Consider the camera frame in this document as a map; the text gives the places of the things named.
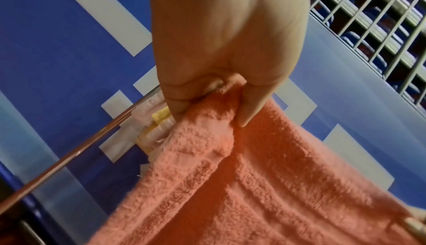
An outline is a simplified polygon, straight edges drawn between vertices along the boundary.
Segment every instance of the human hand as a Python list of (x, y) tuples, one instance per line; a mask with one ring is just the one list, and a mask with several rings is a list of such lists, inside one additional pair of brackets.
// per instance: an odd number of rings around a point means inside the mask
[(413, 217), (404, 220), (404, 227), (426, 245), (426, 210), (415, 207), (408, 207), (408, 210)]
[(299, 59), (309, 0), (150, 0), (158, 79), (173, 117), (238, 75), (245, 126)]

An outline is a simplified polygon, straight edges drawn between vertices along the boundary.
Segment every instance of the white wire rack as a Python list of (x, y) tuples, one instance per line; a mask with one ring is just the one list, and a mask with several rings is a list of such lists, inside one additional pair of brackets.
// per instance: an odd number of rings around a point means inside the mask
[(311, 0), (310, 9), (426, 118), (426, 0)]

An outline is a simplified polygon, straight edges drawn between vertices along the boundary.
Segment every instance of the fabric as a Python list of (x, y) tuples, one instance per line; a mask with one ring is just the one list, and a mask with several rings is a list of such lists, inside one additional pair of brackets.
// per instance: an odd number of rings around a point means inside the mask
[(90, 245), (416, 245), (408, 216), (272, 101), (234, 126), (241, 85), (192, 107)]

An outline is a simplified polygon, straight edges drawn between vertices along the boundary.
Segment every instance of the fingernail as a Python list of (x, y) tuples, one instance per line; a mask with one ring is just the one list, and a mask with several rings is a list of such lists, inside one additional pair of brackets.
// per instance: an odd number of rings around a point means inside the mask
[(423, 229), (423, 224), (414, 218), (405, 218), (404, 222), (407, 225), (408, 229), (412, 232), (418, 233), (421, 232)]

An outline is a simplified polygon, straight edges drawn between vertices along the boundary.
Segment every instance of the light blue stripe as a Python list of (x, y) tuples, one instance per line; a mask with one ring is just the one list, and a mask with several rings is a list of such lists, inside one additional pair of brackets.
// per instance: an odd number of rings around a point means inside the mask
[[(0, 161), (23, 183), (58, 161), (1, 91)], [(84, 244), (107, 218), (68, 169), (46, 181), (34, 196), (76, 244)]]

